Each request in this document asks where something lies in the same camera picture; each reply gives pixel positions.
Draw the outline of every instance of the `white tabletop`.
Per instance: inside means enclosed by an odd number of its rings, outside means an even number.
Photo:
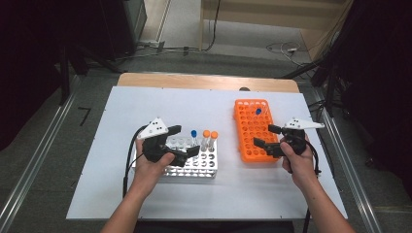
[[[122,178],[130,140],[135,131],[155,117],[167,126],[182,125],[177,136],[190,131],[219,132],[219,171],[202,183],[158,183],[145,201],[140,218],[188,219],[294,219],[304,218],[307,205],[291,175],[277,163],[244,163],[238,151],[233,118],[236,99],[265,99],[274,123],[292,117],[311,120],[302,94],[113,87],[105,112],[76,188],[68,219],[106,219],[121,201]],[[347,217],[315,129],[306,130],[319,154],[319,180],[326,193]],[[129,184],[133,174],[129,174]]]

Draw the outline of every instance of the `test tube rack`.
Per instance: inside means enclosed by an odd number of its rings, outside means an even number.
[[[173,150],[186,151],[193,147],[191,137],[168,137],[166,146]],[[195,157],[189,158],[185,167],[167,166],[161,178],[162,181],[212,180],[218,174],[218,140],[215,141],[213,151],[200,151]]]
[[[239,150],[244,162],[276,162],[279,158],[268,156],[254,145],[254,137],[268,143],[278,143],[276,134],[268,131],[273,124],[269,104],[264,99],[237,99],[234,105]]]

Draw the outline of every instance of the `hand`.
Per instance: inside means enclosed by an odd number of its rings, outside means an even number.
[[[136,140],[137,155],[142,154],[142,147],[143,140]],[[163,155],[157,163],[153,163],[145,155],[140,156],[136,160],[134,179],[129,192],[136,192],[142,198],[148,197],[155,188],[160,176],[163,175],[164,169],[174,158],[175,155],[169,152]]]
[[[307,184],[317,180],[313,167],[313,154],[309,146],[306,145],[306,150],[301,155],[297,155],[289,144],[281,140],[281,149],[286,155],[282,167],[288,172],[293,171],[293,182],[299,189],[302,190]]]

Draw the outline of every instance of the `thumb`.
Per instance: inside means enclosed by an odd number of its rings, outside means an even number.
[[[281,149],[290,161],[294,160],[294,157],[297,156],[296,153],[294,153],[292,147],[286,142],[281,143]]]
[[[157,162],[157,164],[161,167],[161,168],[165,168],[167,165],[169,165],[173,159],[175,159],[175,154],[168,152],[166,154],[164,154],[160,160]]]

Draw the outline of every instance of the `white plastic mount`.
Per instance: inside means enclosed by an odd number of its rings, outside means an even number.
[[[325,125],[322,123],[312,122],[312,121],[298,119],[298,118],[293,117],[291,120],[286,122],[285,128],[289,128],[289,129],[325,128]]]
[[[157,135],[162,135],[169,132],[169,129],[164,124],[160,117],[152,120],[149,125],[137,135],[138,139],[152,138]]]

